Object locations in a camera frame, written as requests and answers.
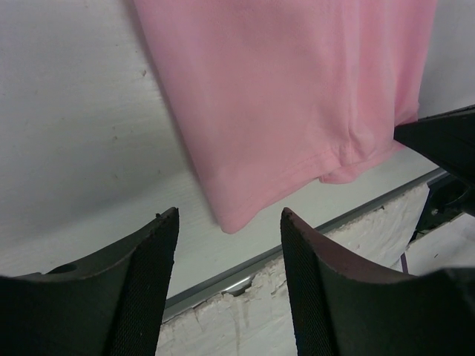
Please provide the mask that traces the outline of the pink t shirt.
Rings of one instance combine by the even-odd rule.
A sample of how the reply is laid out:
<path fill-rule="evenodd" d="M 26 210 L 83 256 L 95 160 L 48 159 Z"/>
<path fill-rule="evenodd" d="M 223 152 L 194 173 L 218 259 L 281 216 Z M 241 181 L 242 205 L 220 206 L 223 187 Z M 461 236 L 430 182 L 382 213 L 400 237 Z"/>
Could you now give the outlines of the pink t shirt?
<path fill-rule="evenodd" d="M 137 1 L 218 225 L 352 182 L 415 122 L 435 1 Z"/>

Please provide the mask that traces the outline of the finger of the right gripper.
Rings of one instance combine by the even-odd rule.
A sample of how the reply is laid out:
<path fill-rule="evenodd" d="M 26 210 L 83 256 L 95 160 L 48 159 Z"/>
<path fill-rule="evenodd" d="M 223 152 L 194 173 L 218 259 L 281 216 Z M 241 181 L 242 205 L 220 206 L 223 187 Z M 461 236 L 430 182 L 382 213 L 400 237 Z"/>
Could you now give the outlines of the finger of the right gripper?
<path fill-rule="evenodd" d="M 474 187 L 474 106 L 395 127 L 394 139 Z"/>

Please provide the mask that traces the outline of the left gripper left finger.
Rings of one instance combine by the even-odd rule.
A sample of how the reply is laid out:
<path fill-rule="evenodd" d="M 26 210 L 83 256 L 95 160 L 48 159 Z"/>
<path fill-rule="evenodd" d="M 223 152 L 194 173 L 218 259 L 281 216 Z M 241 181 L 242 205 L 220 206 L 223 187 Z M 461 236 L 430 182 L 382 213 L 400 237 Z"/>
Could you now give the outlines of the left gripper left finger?
<path fill-rule="evenodd" d="M 93 254 L 1 278 L 3 355 L 154 355 L 179 234 L 170 208 Z"/>

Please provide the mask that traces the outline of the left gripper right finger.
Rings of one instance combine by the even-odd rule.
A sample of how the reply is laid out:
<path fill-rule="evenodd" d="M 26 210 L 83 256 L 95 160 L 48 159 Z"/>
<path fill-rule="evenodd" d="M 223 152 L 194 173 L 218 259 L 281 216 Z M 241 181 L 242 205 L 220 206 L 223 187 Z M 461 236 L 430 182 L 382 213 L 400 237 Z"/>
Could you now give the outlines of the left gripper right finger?
<path fill-rule="evenodd" d="M 416 277 L 380 266 L 281 215 L 281 244 L 300 355 L 472 355 L 474 270 Z"/>

